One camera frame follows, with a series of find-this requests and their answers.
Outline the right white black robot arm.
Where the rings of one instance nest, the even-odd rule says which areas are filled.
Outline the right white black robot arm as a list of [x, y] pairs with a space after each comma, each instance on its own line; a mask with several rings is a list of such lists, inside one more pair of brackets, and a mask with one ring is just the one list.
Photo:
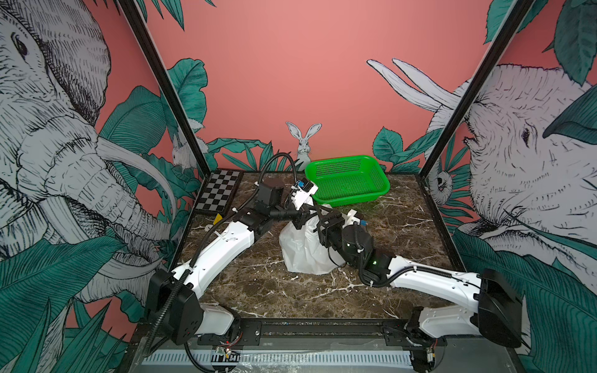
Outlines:
[[318, 214], [320, 243], [336, 251], [370, 288], [405, 288], [449, 301], [418, 308], [405, 327], [421, 339], [482, 336], [507, 348], [522, 346], [522, 297], [497, 270], [458, 272], [392, 256], [374, 245], [357, 211], [325, 207]]

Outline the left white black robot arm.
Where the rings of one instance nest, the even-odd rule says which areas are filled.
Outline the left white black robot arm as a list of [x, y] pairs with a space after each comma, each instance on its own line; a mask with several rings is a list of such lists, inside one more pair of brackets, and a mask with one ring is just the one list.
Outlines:
[[238, 211], [225, 218], [227, 228], [218, 233], [216, 223], [205, 236], [191, 260], [171, 272], [159, 270], [149, 285], [146, 318], [152, 323], [143, 354], [149, 357], [163, 343], [176, 345], [198, 335], [238, 337], [236, 317], [222, 306], [202, 305], [200, 299], [214, 279], [242, 252], [252, 247], [276, 221], [292, 221], [302, 227], [311, 219], [312, 196], [318, 187], [302, 180], [288, 196], [284, 183], [268, 178], [257, 182], [257, 189]]

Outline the white plastic bag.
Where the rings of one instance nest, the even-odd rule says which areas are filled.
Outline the white plastic bag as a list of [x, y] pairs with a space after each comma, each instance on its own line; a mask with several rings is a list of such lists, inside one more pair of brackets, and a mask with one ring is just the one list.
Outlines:
[[288, 271], [300, 274], [329, 274], [347, 263], [339, 253], [320, 243], [316, 232], [320, 219], [315, 211], [301, 228], [289, 222], [280, 232], [279, 244]]

